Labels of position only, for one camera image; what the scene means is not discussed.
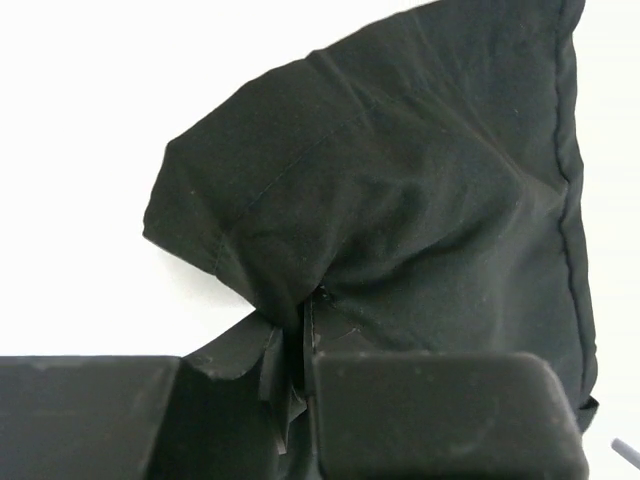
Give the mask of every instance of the white surface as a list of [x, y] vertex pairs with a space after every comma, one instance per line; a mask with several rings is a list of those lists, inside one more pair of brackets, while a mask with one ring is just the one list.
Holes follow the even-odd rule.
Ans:
[[[141, 238], [166, 142], [248, 79], [420, 3], [1, 3], [0, 354], [182, 355], [251, 312]], [[609, 447], [640, 447], [639, 32], [640, 2], [589, 0], [575, 36], [602, 480], [640, 478]]]

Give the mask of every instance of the gray pin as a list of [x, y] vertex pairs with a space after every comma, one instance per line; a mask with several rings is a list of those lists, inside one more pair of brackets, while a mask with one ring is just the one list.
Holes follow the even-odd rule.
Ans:
[[640, 470], [640, 452], [635, 451], [619, 438], [613, 441], [611, 448], [618, 452], [627, 462]]

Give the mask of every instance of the black plastic part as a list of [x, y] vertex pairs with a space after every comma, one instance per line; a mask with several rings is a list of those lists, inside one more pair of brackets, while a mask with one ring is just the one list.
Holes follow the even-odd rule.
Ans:
[[329, 480], [588, 478], [560, 381], [528, 354], [323, 354], [313, 360]]
[[272, 480], [261, 371], [212, 380], [174, 357], [0, 358], [0, 478]]

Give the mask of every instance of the stitched edge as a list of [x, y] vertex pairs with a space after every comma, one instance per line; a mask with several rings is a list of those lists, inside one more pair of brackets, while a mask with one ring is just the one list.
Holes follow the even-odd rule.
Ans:
[[[564, 10], [564, 4], [561, 5], [560, 8], [560, 14], [562, 14], [563, 10]], [[559, 30], [559, 25], [560, 25], [560, 20], [558, 20], [558, 24], [556, 26], [556, 39], [558, 38], [558, 30]], [[537, 41], [540, 37], [543, 37], [545, 34], [547, 34], [547, 32], [545, 30], [542, 30], [540, 32], [537, 32], [535, 35], [532, 35], [528, 41], [527, 41], [527, 45], [529, 45], [532, 42]], [[478, 65], [482, 65], [482, 62], [478, 62], [478, 64], [472, 64], [467, 66], [467, 70], [473, 70], [475, 69]], [[556, 55], [556, 78], [557, 78], [557, 55]], [[245, 217], [245, 215], [247, 213], [249, 213], [249, 211], [251, 210], [251, 207], [253, 207], [258, 201], [260, 201], [260, 199], [264, 196], [265, 193], [267, 193], [267, 191], [269, 191], [271, 189], [271, 187], [273, 187], [276, 183], [278, 183], [278, 181], [284, 177], [293, 167], [295, 167], [298, 163], [300, 163], [302, 160], [304, 160], [307, 155], [309, 155], [311, 153], [311, 151], [316, 148], [318, 145], [320, 145], [323, 141], [331, 138], [333, 135], [337, 134], [340, 130], [342, 130], [344, 127], [346, 127], [347, 125], [355, 122], [356, 120], [358, 120], [359, 118], [361, 118], [362, 116], [368, 114], [369, 112], [375, 110], [377, 107], [382, 106], [382, 105], [389, 105], [391, 103], [394, 102], [398, 102], [401, 100], [405, 100], [405, 99], [410, 99], [412, 98], [413, 95], [415, 95], [418, 92], [421, 91], [425, 91], [425, 90], [429, 90], [430, 86], [429, 85], [415, 85], [413, 88], [410, 88], [408, 91], [400, 94], [397, 97], [387, 97], [383, 100], [374, 100], [372, 105], [369, 106], [369, 108], [359, 112], [358, 114], [354, 115], [351, 118], [348, 118], [344, 121], [342, 121], [341, 123], [339, 123], [338, 125], [336, 125], [331, 131], [329, 131], [326, 135], [324, 135], [323, 137], [321, 137], [319, 140], [317, 140], [316, 142], [314, 142], [313, 144], [311, 144], [309, 147], [307, 147], [298, 158], [296, 158], [293, 162], [291, 162], [290, 164], [288, 164], [265, 188], [264, 190], [262, 190], [257, 196], [256, 198], [254, 198], [240, 213], [240, 215], [238, 215], [238, 217], [231, 223], [231, 226], [228, 227], [228, 229], [226, 231], [222, 231], [220, 237], [219, 237], [219, 242], [218, 242], [218, 246], [216, 248], [217, 253], [216, 253], [216, 258], [215, 258], [215, 263], [213, 265], [213, 274], [216, 275], [217, 271], [218, 271], [218, 265], [220, 263], [220, 257], [222, 255], [222, 251], [223, 248], [225, 246], [226, 243], [226, 239], [231, 236], [231, 234], [233, 233], [233, 231], [235, 230], [235, 228], [238, 226], [238, 224], [240, 223], [240, 221]]]
[[560, 112], [560, 24], [562, 22], [563, 19], [563, 14], [565, 11], [565, 0], [561, 0], [560, 1], [560, 11], [558, 12], [558, 23], [556, 25], [556, 42], [555, 42], [555, 90], [556, 90], [556, 128], [555, 128], [555, 132], [553, 134], [553, 142], [554, 142], [554, 150], [555, 150], [555, 155], [556, 155], [556, 163], [558, 165], [558, 171], [560, 172], [560, 175], [562, 176], [562, 178], [565, 180], [565, 182], [567, 182], [567, 193], [566, 193], [566, 198], [565, 198], [565, 202], [564, 202], [564, 207], [562, 209], [562, 214], [560, 215], [560, 219], [558, 220], [558, 231], [560, 232], [560, 236], [562, 237], [562, 246], [563, 246], [563, 252], [564, 252], [564, 258], [565, 258], [565, 262], [567, 265], [567, 268], [569, 270], [569, 275], [568, 275], [568, 287], [569, 287], [569, 292], [571, 293], [571, 298], [573, 300], [573, 307], [575, 310], [575, 314], [576, 314], [576, 323], [577, 323], [577, 328], [578, 328], [578, 337], [580, 339], [580, 349], [582, 352], [582, 376], [581, 376], [581, 381], [580, 381], [580, 397], [582, 397], [582, 394], [584, 392], [584, 385], [585, 385], [585, 379], [586, 379], [586, 366], [587, 366], [587, 359], [586, 359], [586, 355], [585, 355], [585, 341], [584, 341], [584, 332], [582, 329], [582, 316], [580, 314], [580, 309], [578, 308], [578, 295], [576, 293], [575, 290], [575, 282], [574, 282], [574, 264], [571, 261], [570, 255], [569, 255], [569, 242], [567, 240], [567, 233], [565, 232], [564, 228], [563, 228], [563, 224], [564, 221], [567, 218], [567, 213], [568, 213], [568, 207], [569, 207], [569, 194], [570, 194], [570, 190], [571, 190], [571, 186], [572, 186], [572, 182], [570, 181], [568, 175], [566, 174], [566, 172], [564, 171], [563, 167], [562, 167], [562, 162], [560, 161], [560, 124], [561, 124], [561, 112]]

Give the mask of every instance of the black cloth bag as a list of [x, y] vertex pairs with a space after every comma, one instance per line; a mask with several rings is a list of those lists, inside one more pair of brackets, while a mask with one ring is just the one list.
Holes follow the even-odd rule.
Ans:
[[583, 8], [442, 0], [266, 72], [169, 142], [144, 236], [282, 326], [301, 392], [306, 305], [316, 350], [534, 353], [585, 431]]

